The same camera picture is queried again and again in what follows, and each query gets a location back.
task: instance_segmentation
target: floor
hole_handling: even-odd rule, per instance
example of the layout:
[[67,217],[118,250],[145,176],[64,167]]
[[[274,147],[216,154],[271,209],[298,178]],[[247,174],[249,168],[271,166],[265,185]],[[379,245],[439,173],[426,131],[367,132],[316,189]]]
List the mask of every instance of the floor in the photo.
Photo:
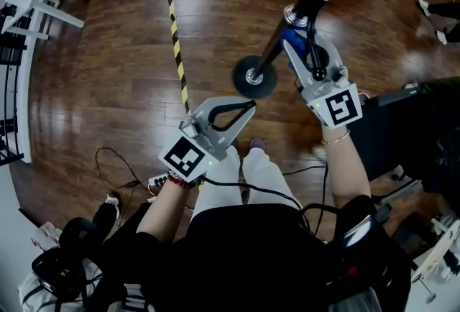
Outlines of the floor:
[[[234,64],[261,53],[282,10],[294,1],[175,0],[192,109],[208,97],[236,94]],[[33,163],[11,165],[21,207],[39,223],[60,227],[75,216],[91,217],[110,191],[98,178],[99,147],[113,147],[146,180],[165,171],[157,156],[183,117],[167,0],[64,0],[62,7],[86,25],[47,24],[51,38],[36,50],[29,92]],[[458,75],[458,46],[440,45],[434,37],[434,28],[444,25],[441,18],[426,19],[415,0],[331,0],[317,22],[318,32],[337,46],[350,78],[370,95],[408,81]],[[257,102],[238,140],[244,155],[251,138],[265,139],[283,171],[317,164],[321,138],[320,124],[297,95],[286,64],[285,56],[276,60],[277,87]],[[100,162],[111,187],[132,180],[114,155],[102,152]],[[287,181],[304,204],[321,201],[323,170]],[[372,190],[388,193],[397,184],[384,177],[372,182]],[[122,191],[125,204],[130,194]],[[126,217],[148,197],[136,189]],[[188,205],[195,199],[193,193]],[[437,211],[436,199],[421,189],[394,208],[386,225],[390,233],[412,211]],[[309,218],[315,226],[318,212]],[[178,237],[189,220],[185,210]],[[330,239],[333,230],[334,217],[325,215],[320,236]]]

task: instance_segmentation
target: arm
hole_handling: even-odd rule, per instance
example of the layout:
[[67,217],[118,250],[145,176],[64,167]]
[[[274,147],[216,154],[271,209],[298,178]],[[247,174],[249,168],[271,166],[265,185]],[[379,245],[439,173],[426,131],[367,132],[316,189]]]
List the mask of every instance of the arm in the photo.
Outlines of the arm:
[[166,180],[157,199],[139,223],[137,233],[151,234],[161,243],[172,242],[189,193],[190,189]]
[[[346,127],[329,129],[323,127],[323,141],[331,142],[343,137]],[[366,171],[350,136],[326,144],[329,183],[337,208],[344,207],[350,200],[360,195],[371,196],[371,188]]]

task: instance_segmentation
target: caution tape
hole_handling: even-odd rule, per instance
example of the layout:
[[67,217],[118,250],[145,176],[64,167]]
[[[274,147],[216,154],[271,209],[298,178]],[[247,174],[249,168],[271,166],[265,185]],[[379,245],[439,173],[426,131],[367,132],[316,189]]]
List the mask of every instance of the caution tape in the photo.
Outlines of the caution tape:
[[180,45],[178,37],[178,23],[175,20],[174,15],[174,3],[173,0],[167,0],[167,3],[170,7],[170,18],[171,18],[171,35],[172,35],[172,45],[174,47],[174,56],[175,64],[178,67],[178,75],[180,79],[180,90],[182,93],[182,104],[185,107],[185,112],[187,115],[190,115],[190,107],[188,106],[188,91],[187,91],[187,82],[185,81],[185,71],[182,58],[180,56]]

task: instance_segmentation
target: wheel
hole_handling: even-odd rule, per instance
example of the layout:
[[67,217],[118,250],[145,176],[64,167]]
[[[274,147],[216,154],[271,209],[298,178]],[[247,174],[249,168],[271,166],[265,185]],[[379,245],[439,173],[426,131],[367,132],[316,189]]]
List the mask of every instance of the wheel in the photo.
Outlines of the wheel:
[[256,81],[251,80],[252,71],[259,65],[261,57],[250,55],[242,58],[233,70],[233,83],[241,95],[247,98],[263,98],[272,93],[277,74],[273,65],[267,65]]

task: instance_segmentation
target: white pants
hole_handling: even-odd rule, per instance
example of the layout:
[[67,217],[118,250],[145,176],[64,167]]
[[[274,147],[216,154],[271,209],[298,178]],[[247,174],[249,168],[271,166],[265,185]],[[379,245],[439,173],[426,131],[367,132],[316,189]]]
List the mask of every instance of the white pants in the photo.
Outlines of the white pants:
[[[206,173],[207,178],[220,183],[238,183],[240,159],[236,148],[230,146],[227,149],[227,155],[225,160],[208,170]],[[284,193],[286,196],[294,198],[279,167],[270,162],[268,155],[259,148],[251,149],[249,154],[243,159],[243,175],[248,184]],[[283,203],[297,208],[292,201],[281,196],[251,189],[248,204],[254,203]],[[242,204],[242,195],[239,187],[219,186],[205,182],[198,195],[193,216],[210,208]]]

